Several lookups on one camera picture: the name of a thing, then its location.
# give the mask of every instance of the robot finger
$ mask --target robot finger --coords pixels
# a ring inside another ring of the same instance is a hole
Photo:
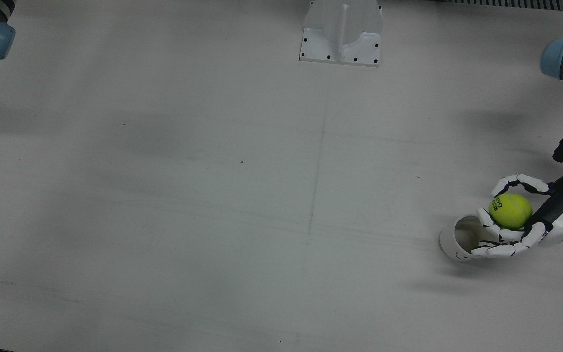
[[[498,240],[499,241],[520,241],[523,235],[525,234],[524,231],[512,231],[508,229],[501,229],[498,232]]]
[[[488,232],[492,234],[494,239],[500,241],[501,228],[498,225],[496,225],[496,223],[494,223],[494,220],[492,220],[490,214],[488,214],[488,211],[485,210],[484,208],[478,208],[476,210],[476,213],[477,216],[479,217],[479,221],[481,222],[483,228],[488,230]]]
[[[480,241],[479,247],[471,250],[474,258],[505,258],[512,256],[516,248],[509,243]]]
[[[517,174],[501,178],[492,189],[491,195],[496,197],[507,192],[510,187],[517,185],[522,185],[529,193],[549,194],[549,185],[544,181],[525,174]]]
[[[491,196],[496,197],[499,194],[503,194],[503,193],[507,192],[507,190],[511,186],[516,185],[517,176],[518,175],[510,175],[510,176],[501,178],[498,181],[497,185],[494,186],[494,188],[492,189]]]
[[[523,236],[520,242],[527,247],[533,247],[544,238],[546,233],[547,227],[543,223],[537,222],[531,227],[531,230]]]
[[[516,176],[518,181],[525,187],[525,190],[529,193],[538,193],[538,194],[548,194],[549,193],[549,185],[542,180],[537,178],[533,178],[531,176],[527,176],[525,174],[518,174]]]

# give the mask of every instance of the yellow tennis ball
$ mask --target yellow tennis ball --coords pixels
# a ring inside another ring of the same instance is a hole
[[[529,201],[520,194],[503,193],[496,196],[488,208],[496,225],[505,229],[518,230],[531,218]]]

